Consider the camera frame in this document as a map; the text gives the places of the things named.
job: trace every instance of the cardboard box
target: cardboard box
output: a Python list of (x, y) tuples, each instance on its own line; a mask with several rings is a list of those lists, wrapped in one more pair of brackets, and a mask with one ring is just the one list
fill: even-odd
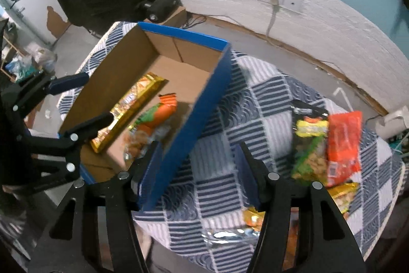
[[(152, 209), (190, 153), (208, 117), (230, 83), (231, 48), (227, 41), (179, 28), (140, 22), (112, 49), (95, 70), (67, 114), (60, 132), (109, 112), (145, 73), (168, 80), (160, 94), (176, 93), (179, 101), (173, 130), (159, 147), (140, 184), (139, 205)], [(144, 109), (158, 103), (157, 97)], [(81, 160), (97, 181), (98, 168), (112, 175), (126, 169), (121, 136), (107, 151), (96, 154), (84, 145)]]

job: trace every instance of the gold wrapper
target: gold wrapper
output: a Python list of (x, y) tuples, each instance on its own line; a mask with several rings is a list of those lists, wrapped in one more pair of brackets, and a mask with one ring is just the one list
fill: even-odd
[(253, 227), (254, 230), (260, 231), (263, 225), (265, 212), (257, 212), (254, 207), (250, 207), (243, 212), (243, 218), (246, 225)]
[(91, 140), (91, 146), (96, 153), (103, 151), (114, 141), (122, 127), (140, 111), (143, 104), (159, 92), (164, 80), (149, 72), (131, 87), (111, 109), (111, 113), (114, 115), (114, 121), (111, 125), (99, 130), (98, 136)]
[(352, 203), (358, 187), (359, 183), (344, 183), (328, 189), (328, 193), (334, 199), (342, 214), (349, 210), (349, 205)]

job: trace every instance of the tablecloth trim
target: tablecloth trim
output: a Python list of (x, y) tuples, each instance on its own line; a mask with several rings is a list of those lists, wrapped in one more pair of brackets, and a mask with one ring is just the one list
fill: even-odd
[(406, 165), (402, 162), (402, 171), (401, 171), (401, 175), (400, 175), (400, 178), (399, 178), (399, 183), (397, 184), (397, 187), (396, 187), (395, 196), (394, 196), (394, 198), (392, 199), (392, 202), (391, 202), (391, 207), (390, 207), (390, 209), (389, 209), (389, 212), (388, 212), (387, 216), (386, 216), (385, 219), (384, 219), (384, 222), (382, 223), (381, 227), (380, 227), (379, 230), (378, 230), (378, 234), (375, 236), (375, 239), (373, 240), (371, 246), (370, 246), (369, 249), (367, 250), (367, 253), (366, 253), (365, 256), (363, 257), (364, 260), (367, 260), (367, 259), (368, 259), (368, 257), (369, 257), (369, 255), (371, 254), (373, 248), (375, 248), (375, 245), (376, 245), (377, 242), (379, 241), (379, 239), (380, 239), (380, 237), (381, 237), (381, 235), (382, 235), (382, 233), (383, 233), (383, 231), (384, 231), (384, 229), (385, 229), (385, 227), (386, 227), (386, 225), (387, 225), (387, 223), (388, 223), (388, 221), (389, 221), (389, 218), (390, 218), (391, 215), (392, 215), (392, 212), (393, 212), (393, 209), (394, 209), (394, 207), (395, 207), (397, 198), (399, 197), (399, 194), (400, 194), (400, 189), (401, 189), (402, 186), (403, 186), (403, 181), (404, 181), (404, 177), (405, 177), (405, 172), (406, 172)]

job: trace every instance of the checkered tablecloth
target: checkered tablecloth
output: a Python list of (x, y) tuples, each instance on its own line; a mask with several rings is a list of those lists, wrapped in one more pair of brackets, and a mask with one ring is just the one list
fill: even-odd
[[(109, 51), (101, 47), (105, 44), (112, 48), (111, 36), (118, 40), (121, 32), (124, 35), (129, 30), (126, 25), (117, 24), (80, 70), (92, 73), (99, 64), (94, 55), (100, 55), (98, 61), (106, 55)], [(237, 178), (234, 146), (244, 141), (270, 171), (289, 177), (291, 100), (325, 107), (330, 113), (345, 112), (270, 63), (238, 52), (233, 52), (232, 57), (230, 87), (177, 176), (154, 211), (133, 213), (134, 220), (162, 245), (219, 273), (245, 272), (254, 251), (250, 245), (208, 250), (201, 236), (203, 228), (244, 224), (242, 209), (247, 199)], [(75, 97), (74, 91), (63, 97), (60, 112), (68, 112)], [(348, 224), (367, 258), (393, 209), (405, 168), (400, 158), (392, 155), (389, 145), (367, 129), (362, 132), (359, 158), (362, 172), (353, 175), (353, 180), (361, 187), (351, 205)]]

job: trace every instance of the screw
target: screw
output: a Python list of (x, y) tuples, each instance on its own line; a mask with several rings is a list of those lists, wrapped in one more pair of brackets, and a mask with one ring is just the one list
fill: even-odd
[(279, 180), (280, 175), (277, 174), (277, 173), (269, 173), (268, 178), (271, 179), (271, 180)]
[(129, 173), (127, 171), (122, 171), (118, 174), (118, 178), (120, 180), (125, 180), (129, 177)]
[(83, 187), (84, 184), (85, 184), (85, 182), (84, 182), (82, 179), (79, 179), (79, 180), (76, 180), (76, 181), (74, 182), (74, 187), (75, 187), (76, 189), (79, 189), (80, 187)]
[(72, 133), (70, 135), (70, 138), (71, 138), (72, 141), (77, 141), (78, 140), (78, 135), (76, 133)]
[(314, 189), (321, 190), (322, 189), (322, 184), (320, 182), (315, 181), (315, 182), (312, 182), (312, 187)]
[(75, 171), (75, 166), (73, 163), (69, 162), (67, 163), (67, 165), (65, 166), (67, 168), (67, 170), (72, 173), (73, 171)]

